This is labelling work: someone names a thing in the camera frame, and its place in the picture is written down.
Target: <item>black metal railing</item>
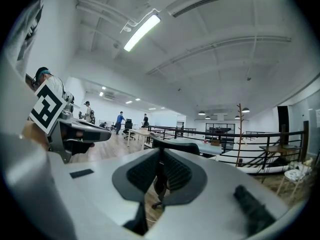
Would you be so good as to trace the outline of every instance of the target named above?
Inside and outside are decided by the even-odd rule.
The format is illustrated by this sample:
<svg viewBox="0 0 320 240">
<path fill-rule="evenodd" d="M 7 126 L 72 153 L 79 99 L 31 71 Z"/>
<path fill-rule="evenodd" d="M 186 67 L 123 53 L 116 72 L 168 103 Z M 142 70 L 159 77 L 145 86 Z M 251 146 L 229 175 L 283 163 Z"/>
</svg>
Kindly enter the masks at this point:
<svg viewBox="0 0 320 240">
<path fill-rule="evenodd" d="M 219 154 L 219 161 L 228 163 L 228 164 L 235 164 L 237 167 L 248 167 L 248 168 L 254 168 L 259 167 L 261 169 L 264 169 L 265 167 L 270 167 L 272 164 L 274 164 L 275 160 L 278 158 L 282 158 L 282 160 L 286 161 L 286 163 L 292 162 L 292 161 L 302 161 L 307 153 L 308 148 L 308 141 L 306 141 L 309 138 L 309 124 L 308 121 L 304 122 L 304 128 L 302 131 L 296 131 L 296 132 L 261 132 L 261 131 L 246 131 L 246 134 L 242 134 L 243 139 L 257 139 L 260 138 L 261 141 L 259 142 L 248 142 L 245 143 L 244 140 L 241 142 L 241 149 L 238 155 L 235 155 L 235 153 L 238 154 L 239 149 L 237 147 L 234 147 L 233 145 L 239 145 L 239 139 L 240 134 L 233 134 L 233 133 L 210 133 L 210 132 L 202 132 L 202 131 L 196 131 L 195 128 L 178 128 L 178 127 L 164 127 L 164 126 L 156 126 L 156 125 L 149 125 L 148 131 L 160 133 L 161 135 L 159 138 L 163 140 L 171 140 L 171 139 L 177 139 L 177 138 L 184 138 L 184 139 L 190 139 L 190 140 L 197 140 L 197 141 L 204 141 L 204 139 L 199 138 L 199 135 L 201 136 L 212 136 L 212 140 L 206 140 L 207 142 L 211 141 L 219 141 L 221 145 L 222 152 Z M 282 150 L 281 152 L 271 152 L 271 151 L 265 151 L 269 150 L 269 147 L 272 146 L 280 146 L 284 147 L 283 144 L 281 144 L 281 139 L 284 138 L 284 136 L 299 136 L 300 141 L 292 140 L 290 142 L 295 142 L 294 144 L 296 146 L 291 147 L 291 149 Z M 147 143 L 150 144 L 149 146 L 152 146 L 152 139 L 147 138 Z M 250 145 L 257 145 L 257 147 L 253 147 L 253 149 L 250 147 Z M 245 155 L 247 152 L 256 152 L 257 155 Z"/>
</svg>

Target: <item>ceiling light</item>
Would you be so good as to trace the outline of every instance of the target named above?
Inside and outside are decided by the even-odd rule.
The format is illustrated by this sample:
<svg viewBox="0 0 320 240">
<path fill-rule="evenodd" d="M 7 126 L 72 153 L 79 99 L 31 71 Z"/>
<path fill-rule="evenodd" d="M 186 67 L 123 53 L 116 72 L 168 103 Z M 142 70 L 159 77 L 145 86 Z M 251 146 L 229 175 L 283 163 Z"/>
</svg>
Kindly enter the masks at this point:
<svg viewBox="0 0 320 240">
<path fill-rule="evenodd" d="M 160 19 L 157 17 L 157 15 L 152 15 L 150 18 L 147 19 L 145 23 L 141 25 L 141 27 L 133 34 L 133 36 L 131 36 L 131 38 L 126 43 L 123 49 L 130 52 L 131 49 L 136 45 L 136 43 L 138 43 L 139 40 L 159 22 Z"/>
<path fill-rule="evenodd" d="M 242 113 L 248 113 L 250 112 L 249 108 L 245 107 L 244 109 L 242 109 Z"/>
</svg>

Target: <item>white ceiling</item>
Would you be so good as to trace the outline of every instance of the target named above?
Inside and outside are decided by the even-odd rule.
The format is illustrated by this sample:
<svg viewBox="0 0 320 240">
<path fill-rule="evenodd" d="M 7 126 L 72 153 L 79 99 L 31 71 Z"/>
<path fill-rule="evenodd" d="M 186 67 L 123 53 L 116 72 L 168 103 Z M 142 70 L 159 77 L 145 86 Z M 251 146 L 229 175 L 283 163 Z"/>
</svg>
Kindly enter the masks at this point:
<svg viewBox="0 0 320 240">
<path fill-rule="evenodd" d="M 136 100 L 139 97 L 135 97 L 119 90 L 111 89 L 106 86 L 106 89 L 102 89 L 102 86 L 90 81 L 82 80 L 82 85 L 87 93 L 95 94 L 99 96 L 100 92 L 103 92 L 103 96 L 101 97 L 101 101 L 106 100 L 108 102 L 115 102 L 117 104 L 121 104 L 123 106 L 127 106 L 129 108 L 134 108 L 138 110 L 143 110 L 146 112 L 152 111 L 161 111 L 162 106 L 154 105 L 150 102 L 144 101 L 140 99 Z"/>
<path fill-rule="evenodd" d="M 85 11 L 80 25 L 80 50 L 100 51 L 113 64 L 162 81 L 164 88 L 167 85 L 180 89 L 195 111 L 223 111 L 229 113 L 230 119 L 236 114 L 236 104 L 256 106 L 253 98 L 262 95 L 261 86 L 272 78 L 272 69 L 289 51 L 299 28 L 291 0 L 218 0 L 178 17 L 166 9 L 172 0 L 96 1 L 139 20 L 158 5 L 163 7 L 156 8 L 161 10 L 157 13 L 161 22 L 127 52 L 124 45 L 142 23 L 126 32 Z M 94 9 L 87 3 L 79 5 Z M 118 22 L 123 27 L 126 24 L 123 20 Z M 120 92 L 115 95 L 120 102 L 128 101 L 129 97 Z M 151 104 L 141 101 L 140 105 L 139 108 L 148 109 Z"/>
</svg>

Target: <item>office chair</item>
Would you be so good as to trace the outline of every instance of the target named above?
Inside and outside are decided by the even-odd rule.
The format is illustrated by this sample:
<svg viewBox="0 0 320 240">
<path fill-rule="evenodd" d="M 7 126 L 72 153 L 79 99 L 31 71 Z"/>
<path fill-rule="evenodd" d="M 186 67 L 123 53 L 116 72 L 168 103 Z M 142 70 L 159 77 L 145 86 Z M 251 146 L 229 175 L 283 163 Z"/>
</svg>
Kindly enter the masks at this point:
<svg viewBox="0 0 320 240">
<path fill-rule="evenodd" d="M 162 140 L 157 138 L 152 132 L 150 133 L 150 138 L 152 141 L 152 148 L 160 148 L 160 149 L 173 149 L 188 152 L 195 155 L 200 155 L 200 151 L 198 145 L 195 143 L 173 143 Z M 169 190 L 170 187 L 167 186 L 168 178 L 166 176 L 164 170 L 164 163 L 160 160 L 159 167 L 156 172 L 156 179 L 153 182 L 153 187 L 155 192 L 158 195 L 159 202 L 154 203 L 151 205 L 152 209 L 156 209 L 158 206 L 162 205 L 162 200 L 165 197 L 165 193 L 167 189 Z"/>
<path fill-rule="evenodd" d="M 132 129 L 132 126 L 133 126 L 133 123 L 132 123 L 132 120 L 131 119 L 127 119 L 125 121 L 125 124 L 124 124 L 124 130 L 123 130 L 123 133 L 126 134 L 126 136 L 124 137 L 124 139 L 128 138 L 129 136 L 129 130 Z M 133 137 L 134 133 L 132 132 L 130 134 L 130 138 L 136 140 L 135 137 Z"/>
</svg>

